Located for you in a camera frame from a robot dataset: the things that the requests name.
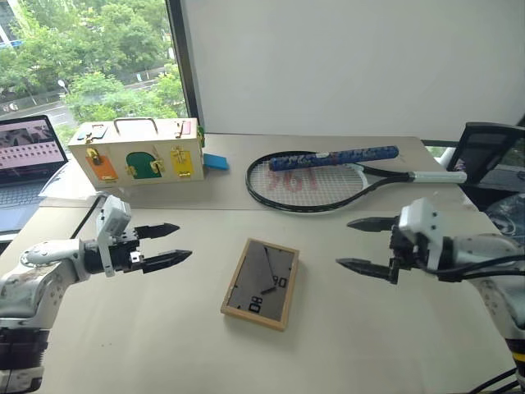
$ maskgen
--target table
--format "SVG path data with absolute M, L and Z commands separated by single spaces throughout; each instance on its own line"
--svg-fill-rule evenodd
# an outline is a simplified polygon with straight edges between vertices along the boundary
M 440 283 L 413 270 L 392 286 L 335 263 L 358 257 L 387 264 L 388 233 L 345 226 L 398 213 L 380 202 L 375 209 L 314 215 L 259 206 L 134 209 L 132 226 L 180 226 L 143 241 L 146 256 L 172 249 L 194 254 L 159 272 L 96 275 L 72 286 L 51 331 L 40 392 L 465 392 L 511 368 L 504 340 L 468 283 Z M 447 235 L 495 231 L 485 215 L 462 207 L 444 213 Z M 40 208 L 0 257 L 0 273 L 26 247 L 69 237 L 85 213 Z M 93 238 L 94 228 L 91 218 L 80 238 Z M 285 332 L 219 312 L 248 237 L 300 250 Z
M 244 187 L 246 169 L 256 158 L 283 150 L 312 150 L 329 152 L 372 146 L 397 145 L 399 156 L 390 160 L 370 162 L 371 167 L 394 171 L 444 171 L 427 152 L 422 142 L 414 137 L 311 137 L 287 135 L 207 135 L 204 152 L 225 156 L 230 171 L 210 170 L 206 181 L 128 187 L 109 191 L 126 199 L 133 208 L 182 209 L 251 209 L 264 207 L 254 201 Z M 82 177 L 81 172 L 75 179 Z M 366 199 L 352 204 L 349 209 L 399 210 L 417 197 L 427 197 L 437 208 L 447 210 L 473 210 L 476 207 L 454 185 L 404 184 L 387 186 L 388 191 L 372 193 Z M 85 201 L 48 200 L 47 206 L 90 206 Z

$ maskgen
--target window frame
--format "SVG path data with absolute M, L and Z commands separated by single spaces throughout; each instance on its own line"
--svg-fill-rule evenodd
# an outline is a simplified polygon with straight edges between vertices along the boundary
M 199 113 L 197 104 L 197 94 L 194 81 L 194 73 L 191 67 L 189 45 L 186 36 L 184 12 L 182 10 L 182 0 L 165 0 L 167 15 L 170 23 L 171 41 L 175 46 L 175 56 L 179 67 L 180 82 L 185 96 L 188 117 L 196 117 L 199 125 L 203 124 L 203 119 Z

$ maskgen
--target green door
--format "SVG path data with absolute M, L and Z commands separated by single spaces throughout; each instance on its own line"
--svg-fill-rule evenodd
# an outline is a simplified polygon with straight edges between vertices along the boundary
M 134 179 L 160 178 L 161 173 L 153 162 L 155 157 L 146 152 L 132 152 L 126 156 L 128 173 Z

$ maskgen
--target clock hand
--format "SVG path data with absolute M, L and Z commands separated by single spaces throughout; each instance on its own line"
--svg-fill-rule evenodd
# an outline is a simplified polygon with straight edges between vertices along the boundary
M 266 246 L 263 246 L 263 248 L 264 248 L 264 254 L 266 255 L 266 262 L 268 264 L 268 268 L 270 269 L 270 276 L 272 277 L 272 281 L 273 281 L 273 270 L 272 270 L 272 265 L 270 264 L 270 255 L 268 253 L 268 248 Z M 276 289 L 276 286 L 274 284 L 273 287 L 270 287 L 266 290 L 261 291 L 261 294 L 267 294 L 270 291 L 274 291 L 275 289 Z

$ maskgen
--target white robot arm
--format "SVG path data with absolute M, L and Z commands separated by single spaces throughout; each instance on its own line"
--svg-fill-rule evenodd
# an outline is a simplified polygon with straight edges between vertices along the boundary
M 67 287 L 94 273 L 150 273 L 187 259 L 173 250 L 145 259 L 139 239 L 166 236 L 179 229 L 164 223 L 128 229 L 130 206 L 109 196 L 97 217 L 97 240 L 46 241 L 32 246 L 0 279 L 0 393 L 34 392 L 42 376 L 49 330 Z
M 444 282 L 470 281 L 512 352 L 525 391 L 525 249 L 500 234 L 443 236 L 441 215 L 417 199 L 395 218 L 348 223 L 361 231 L 391 231 L 389 267 L 363 259 L 337 259 L 344 267 L 397 284 L 400 269 L 419 268 Z

